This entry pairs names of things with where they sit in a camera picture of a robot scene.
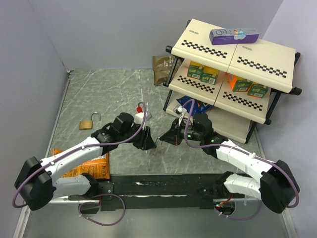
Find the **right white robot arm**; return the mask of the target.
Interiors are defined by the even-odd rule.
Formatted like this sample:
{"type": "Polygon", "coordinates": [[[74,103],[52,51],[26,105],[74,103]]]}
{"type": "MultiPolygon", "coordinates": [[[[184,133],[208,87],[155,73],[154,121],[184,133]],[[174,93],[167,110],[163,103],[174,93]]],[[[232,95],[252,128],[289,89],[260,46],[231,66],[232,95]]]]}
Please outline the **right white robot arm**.
{"type": "Polygon", "coordinates": [[[243,171],[245,176],[226,172],[220,177],[216,191],[221,197],[236,193],[254,197],[278,214],[285,208],[291,208],[291,202],[295,206],[299,203],[299,186],[284,161],[265,160],[240,148],[215,132],[206,114],[194,115],[191,121],[175,119],[171,128],[159,139],[175,146],[183,140],[198,141],[198,148],[206,154],[243,171]]]}

